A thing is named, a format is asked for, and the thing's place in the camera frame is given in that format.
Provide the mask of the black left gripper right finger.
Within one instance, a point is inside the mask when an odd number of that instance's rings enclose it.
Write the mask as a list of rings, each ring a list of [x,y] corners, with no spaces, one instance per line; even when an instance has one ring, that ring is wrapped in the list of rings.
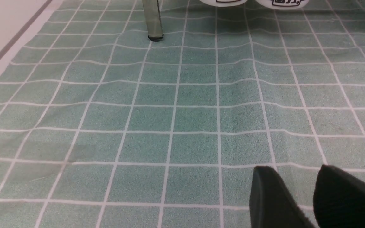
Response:
[[[365,228],[365,182],[333,165],[322,165],[313,193],[320,228]]]

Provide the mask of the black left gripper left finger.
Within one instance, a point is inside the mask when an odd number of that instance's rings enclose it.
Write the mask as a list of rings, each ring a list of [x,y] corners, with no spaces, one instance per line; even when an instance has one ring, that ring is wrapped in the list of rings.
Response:
[[[313,228],[280,175],[269,166],[253,170],[249,198],[252,228]]]

